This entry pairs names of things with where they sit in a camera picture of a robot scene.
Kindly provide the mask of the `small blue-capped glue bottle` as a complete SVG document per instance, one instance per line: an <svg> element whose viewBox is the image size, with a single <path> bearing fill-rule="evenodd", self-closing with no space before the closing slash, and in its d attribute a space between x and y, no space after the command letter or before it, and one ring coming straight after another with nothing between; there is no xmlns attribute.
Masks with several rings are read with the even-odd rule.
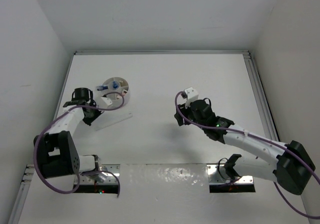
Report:
<svg viewBox="0 0 320 224"><path fill-rule="evenodd" d="M120 84L117 81L112 81L108 85L109 90L117 90L120 86Z"/></svg>

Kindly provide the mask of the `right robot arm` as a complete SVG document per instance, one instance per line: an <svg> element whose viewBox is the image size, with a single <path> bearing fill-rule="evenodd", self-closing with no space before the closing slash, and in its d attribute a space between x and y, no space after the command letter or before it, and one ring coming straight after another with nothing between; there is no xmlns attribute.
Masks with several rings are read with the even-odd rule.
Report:
<svg viewBox="0 0 320 224"><path fill-rule="evenodd" d="M272 141L217 116L205 100L199 99L186 107L176 105L179 126L194 124L213 141L240 148L254 158L233 154L224 165L227 177L254 176L278 183L286 191L301 195L316 169L304 146L292 140L289 144Z"/></svg>

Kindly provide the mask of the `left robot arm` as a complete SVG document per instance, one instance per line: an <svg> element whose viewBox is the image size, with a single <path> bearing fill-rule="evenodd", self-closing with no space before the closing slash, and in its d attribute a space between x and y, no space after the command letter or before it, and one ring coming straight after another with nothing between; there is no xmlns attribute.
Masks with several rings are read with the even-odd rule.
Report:
<svg viewBox="0 0 320 224"><path fill-rule="evenodd" d="M97 155L80 156L72 138L81 122L90 126L102 114L92 109L96 106L93 92L87 88L75 89L71 101L63 105L65 116L39 140L36 160L45 179L92 172L97 168Z"/></svg>

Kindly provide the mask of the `clear blue pen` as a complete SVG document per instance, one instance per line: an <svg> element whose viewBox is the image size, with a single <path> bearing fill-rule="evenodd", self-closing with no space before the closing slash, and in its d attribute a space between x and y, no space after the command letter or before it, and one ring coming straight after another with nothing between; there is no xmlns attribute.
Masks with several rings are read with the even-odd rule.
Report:
<svg viewBox="0 0 320 224"><path fill-rule="evenodd" d="M97 91L102 91L102 90L108 90L108 86L107 85L100 85L96 87Z"/></svg>

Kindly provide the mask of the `clear plastic ruler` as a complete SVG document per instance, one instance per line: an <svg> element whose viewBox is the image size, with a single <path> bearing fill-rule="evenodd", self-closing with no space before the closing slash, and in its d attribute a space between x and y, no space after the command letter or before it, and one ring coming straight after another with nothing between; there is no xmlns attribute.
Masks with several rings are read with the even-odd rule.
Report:
<svg viewBox="0 0 320 224"><path fill-rule="evenodd" d="M103 113L100 117L98 117L93 122L93 128L98 131L101 129L104 129L106 127L115 125L119 122L122 122L126 119L129 119L133 116L131 112L129 113L123 113L123 114L117 114L117 113Z"/></svg>

